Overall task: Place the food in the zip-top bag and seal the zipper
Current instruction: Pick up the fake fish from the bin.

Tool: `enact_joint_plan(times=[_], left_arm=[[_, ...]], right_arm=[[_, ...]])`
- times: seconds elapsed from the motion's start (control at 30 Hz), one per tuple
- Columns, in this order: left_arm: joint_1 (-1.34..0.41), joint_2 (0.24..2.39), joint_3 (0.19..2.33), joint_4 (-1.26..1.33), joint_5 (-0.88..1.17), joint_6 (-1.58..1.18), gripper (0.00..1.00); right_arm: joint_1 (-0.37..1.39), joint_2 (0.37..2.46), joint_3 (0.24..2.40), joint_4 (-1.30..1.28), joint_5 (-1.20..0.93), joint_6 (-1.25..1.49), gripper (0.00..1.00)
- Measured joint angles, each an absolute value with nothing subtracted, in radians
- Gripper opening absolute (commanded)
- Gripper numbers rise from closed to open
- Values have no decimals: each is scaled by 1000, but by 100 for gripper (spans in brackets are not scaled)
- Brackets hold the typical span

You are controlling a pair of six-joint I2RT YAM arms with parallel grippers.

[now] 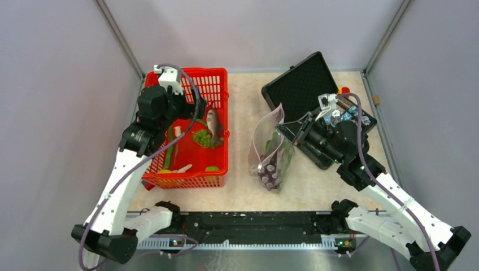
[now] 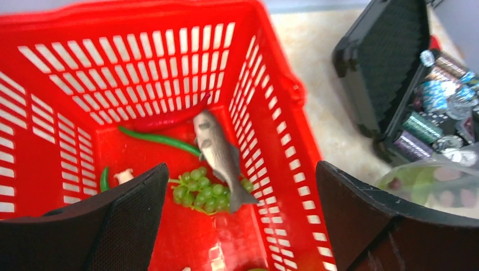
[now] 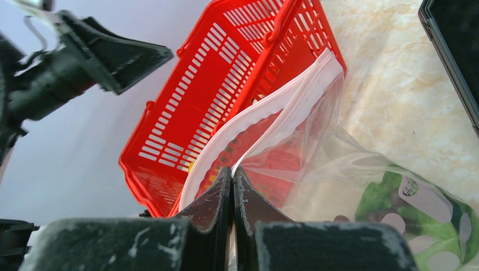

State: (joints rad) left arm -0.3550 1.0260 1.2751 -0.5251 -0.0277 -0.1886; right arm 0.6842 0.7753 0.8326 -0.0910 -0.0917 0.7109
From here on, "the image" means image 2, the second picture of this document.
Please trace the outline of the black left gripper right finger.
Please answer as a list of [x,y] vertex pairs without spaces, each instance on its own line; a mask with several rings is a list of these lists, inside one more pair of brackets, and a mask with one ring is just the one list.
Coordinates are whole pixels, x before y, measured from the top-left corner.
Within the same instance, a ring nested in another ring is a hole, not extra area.
[[409,202],[327,161],[315,174],[338,270],[478,269],[478,220]]

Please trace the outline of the toy fish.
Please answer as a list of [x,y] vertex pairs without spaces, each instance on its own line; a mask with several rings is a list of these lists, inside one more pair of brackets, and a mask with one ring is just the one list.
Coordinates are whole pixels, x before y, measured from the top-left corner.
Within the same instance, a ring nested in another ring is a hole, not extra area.
[[209,110],[201,110],[193,117],[194,143],[200,151],[199,159],[206,161],[212,173],[225,182],[230,189],[230,212],[235,213],[245,204],[258,204],[259,201],[241,184],[240,153],[231,144],[225,131]]

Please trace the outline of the clear zip top bag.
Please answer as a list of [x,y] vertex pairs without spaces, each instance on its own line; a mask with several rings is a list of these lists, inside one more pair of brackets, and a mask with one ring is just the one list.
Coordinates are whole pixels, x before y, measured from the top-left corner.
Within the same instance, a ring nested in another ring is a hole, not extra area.
[[430,209],[478,219],[478,143],[397,166],[375,186]]

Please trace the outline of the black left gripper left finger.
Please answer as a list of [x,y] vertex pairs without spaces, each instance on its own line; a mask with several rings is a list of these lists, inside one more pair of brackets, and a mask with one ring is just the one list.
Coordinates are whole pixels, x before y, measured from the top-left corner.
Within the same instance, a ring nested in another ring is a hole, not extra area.
[[42,216],[1,222],[2,270],[147,270],[169,170],[134,179]]

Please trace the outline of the green grape bunch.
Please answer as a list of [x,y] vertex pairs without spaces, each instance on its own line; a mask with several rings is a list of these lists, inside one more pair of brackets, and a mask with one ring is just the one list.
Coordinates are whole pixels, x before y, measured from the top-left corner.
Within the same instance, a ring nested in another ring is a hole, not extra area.
[[232,192],[225,183],[213,181],[207,175],[206,167],[170,178],[173,201],[181,206],[206,215],[230,211]]

